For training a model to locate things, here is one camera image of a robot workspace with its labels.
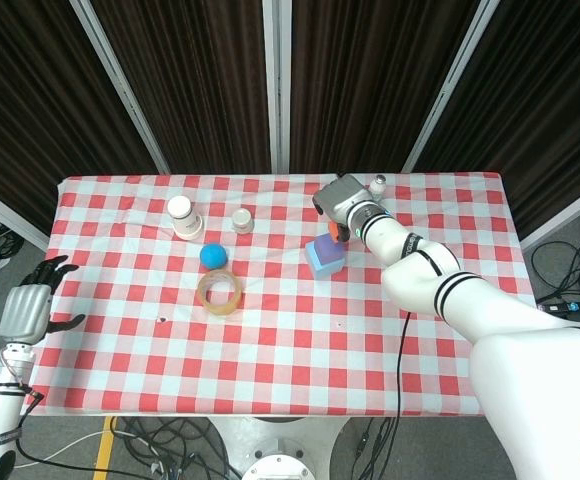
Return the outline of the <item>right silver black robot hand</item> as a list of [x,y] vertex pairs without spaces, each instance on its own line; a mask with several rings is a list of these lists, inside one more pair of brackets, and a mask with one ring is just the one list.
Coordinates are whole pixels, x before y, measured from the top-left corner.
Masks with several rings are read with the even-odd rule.
[[334,224],[332,238],[345,243],[350,239],[350,211],[358,204],[374,202],[374,198],[352,174],[345,174],[318,190],[312,202],[318,214],[325,215]]

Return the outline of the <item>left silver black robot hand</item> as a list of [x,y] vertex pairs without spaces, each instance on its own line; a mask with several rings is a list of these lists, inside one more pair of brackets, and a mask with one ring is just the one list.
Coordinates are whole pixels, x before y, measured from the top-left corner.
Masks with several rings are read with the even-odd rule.
[[6,343],[35,345],[47,334],[72,330],[84,321],[84,314],[66,322],[50,320],[56,290],[68,273],[79,269],[67,259],[60,255],[40,262],[10,290],[0,320],[0,337]]

